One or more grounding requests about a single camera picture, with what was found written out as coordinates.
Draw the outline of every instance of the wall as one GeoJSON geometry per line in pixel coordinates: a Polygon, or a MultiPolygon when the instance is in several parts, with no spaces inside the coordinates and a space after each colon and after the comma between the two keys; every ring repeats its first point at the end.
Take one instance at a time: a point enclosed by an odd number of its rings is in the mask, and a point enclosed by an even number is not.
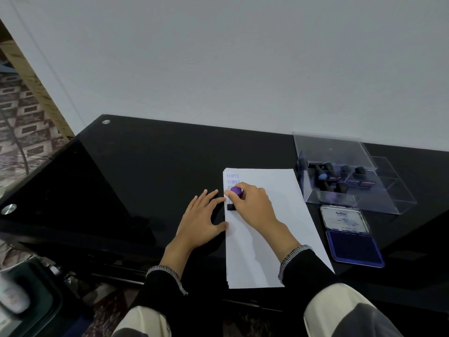
{"type": "Polygon", "coordinates": [[[0,17],[76,133],[110,113],[449,150],[449,0],[0,0],[0,17]]]}

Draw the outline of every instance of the purple stamp handle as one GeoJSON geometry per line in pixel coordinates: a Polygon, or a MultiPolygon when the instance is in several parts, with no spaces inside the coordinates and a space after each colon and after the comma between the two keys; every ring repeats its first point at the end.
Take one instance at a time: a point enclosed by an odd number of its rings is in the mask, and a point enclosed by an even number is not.
{"type": "Polygon", "coordinates": [[[230,190],[235,192],[239,197],[242,197],[242,193],[243,192],[242,192],[241,188],[239,188],[239,187],[232,187],[230,190]]]}

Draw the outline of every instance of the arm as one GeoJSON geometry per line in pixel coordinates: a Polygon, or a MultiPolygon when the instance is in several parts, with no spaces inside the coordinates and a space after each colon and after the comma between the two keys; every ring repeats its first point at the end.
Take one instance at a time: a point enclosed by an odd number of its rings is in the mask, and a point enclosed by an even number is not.
{"type": "Polygon", "coordinates": [[[276,219],[263,188],[239,183],[243,196],[225,194],[248,225],[270,245],[281,263],[279,280],[285,285],[287,310],[303,315],[309,336],[401,336],[390,320],[339,278],[307,245],[301,245],[276,219]]]}
{"type": "Polygon", "coordinates": [[[149,269],[145,283],[132,303],[129,312],[119,323],[113,337],[169,336],[182,332],[184,300],[187,292],[181,277],[193,249],[205,244],[223,232],[227,222],[213,225],[213,209],[224,198],[215,198],[218,190],[205,190],[188,205],[175,238],[165,248],[158,266],[149,269]]]}

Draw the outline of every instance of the table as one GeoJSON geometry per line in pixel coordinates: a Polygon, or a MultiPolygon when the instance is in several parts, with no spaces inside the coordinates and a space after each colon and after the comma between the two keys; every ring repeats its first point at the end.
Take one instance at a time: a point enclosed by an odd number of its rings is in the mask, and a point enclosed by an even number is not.
{"type": "MultiPolygon", "coordinates": [[[[334,262],[371,300],[449,312],[449,153],[366,144],[387,157],[418,204],[401,216],[365,212],[386,267],[334,262]]],[[[205,188],[222,190],[231,168],[295,166],[293,136],[102,115],[1,199],[0,238],[81,277],[143,283],[185,207],[205,188]]],[[[308,204],[327,248],[318,207],[308,204]]],[[[223,207],[213,222],[224,219],[223,207]]],[[[227,289],[224,234],[194,251],[190,292],[277,309],[283,289],[227,289]]]]}

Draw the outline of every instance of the plastic compartment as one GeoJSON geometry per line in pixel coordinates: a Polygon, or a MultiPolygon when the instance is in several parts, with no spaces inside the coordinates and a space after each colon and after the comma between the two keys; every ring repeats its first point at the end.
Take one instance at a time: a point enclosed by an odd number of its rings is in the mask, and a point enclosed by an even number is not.
{"type": "Polygon", "coordinates": [[[294,132],[298,152],[298,181],[306,202],[389,214],[402,214],[416,204],[416,200],[389,161],[385,157],[370,156],[361,141],[349,140],[347,137],[305,135],[294,132]],[[302,158],[305,158],[307,163],[301,161],[302,158]],[[318,187],[315,169],[308,166],[325,162],[331,162],[339,175],[343,165],[351,167],[351,173],[343,175],[341,179],[348,184],[346,194],[322,191],[318,187]],[[360,176],[353,174],[354,169],[359,166],[363,166],[366,170],[366,177],[363,180],[360,176]]]}

